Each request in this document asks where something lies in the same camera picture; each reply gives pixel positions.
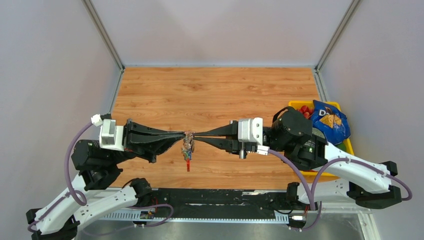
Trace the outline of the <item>keyring bundle with red tag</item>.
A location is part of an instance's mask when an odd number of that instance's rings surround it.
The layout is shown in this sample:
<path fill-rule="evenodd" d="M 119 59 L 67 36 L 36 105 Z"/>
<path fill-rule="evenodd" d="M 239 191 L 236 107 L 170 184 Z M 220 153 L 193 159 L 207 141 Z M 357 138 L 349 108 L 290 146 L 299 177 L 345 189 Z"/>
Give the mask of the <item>keyring bundle with red tag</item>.
<path fill-rule="evenodd" d="M 186 131 L 184 132 L 185 136 L 183 138 L 183 144 L 181 147 L 181 153 L 183 155 L 183 159 L 186 163 L 186 171 L 190 172 L 190 166 L 192 161 L 192 155 L 195 151 L 195 139 L 194 133 Z"/>

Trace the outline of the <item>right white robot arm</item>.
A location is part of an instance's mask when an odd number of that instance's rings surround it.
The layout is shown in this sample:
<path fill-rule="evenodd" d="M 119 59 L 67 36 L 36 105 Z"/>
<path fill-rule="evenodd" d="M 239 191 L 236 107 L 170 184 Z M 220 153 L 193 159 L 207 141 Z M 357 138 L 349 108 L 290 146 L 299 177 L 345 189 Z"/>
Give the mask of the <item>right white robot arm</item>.
<path fill-rule="evenodd" d="M 292 209 L 317 202 L 352 201 L 368 209 L 385 209 L 404 201 L 392 161 L 373 163 L 339 149 L 314 133 L 313 123 L 293 107 L 276 113 L 271 126 L 245 118 L 205 132 L 194 139 L 244 159 L 248 153 L 273 155 L 298 176 L 285 195 Z"/>

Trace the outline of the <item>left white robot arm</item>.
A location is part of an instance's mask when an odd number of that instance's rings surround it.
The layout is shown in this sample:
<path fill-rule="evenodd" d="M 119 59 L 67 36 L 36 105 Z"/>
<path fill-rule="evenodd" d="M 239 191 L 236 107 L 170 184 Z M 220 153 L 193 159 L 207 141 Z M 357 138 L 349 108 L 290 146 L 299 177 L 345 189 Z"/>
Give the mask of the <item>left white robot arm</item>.
<path fill-rule="evenodd" d="M 83 130 L 100 128 L 98 139 L 82 139 L 79 131 L 65 154 L 66 188 L 47 206 L 26 212 L 27 229 L 33 240 L 73 240 L 94 221 L 122 208 L 146 210 L 149 216 L 161 204 L 145 178 L 130 180 L 110 196 L 90 202 L 123 172 L 119 164 L 141 158 L 155 163 L 183 131 L 151 128 L 128 120 L 118 125 L 110 113 L 95 114 Z"/>

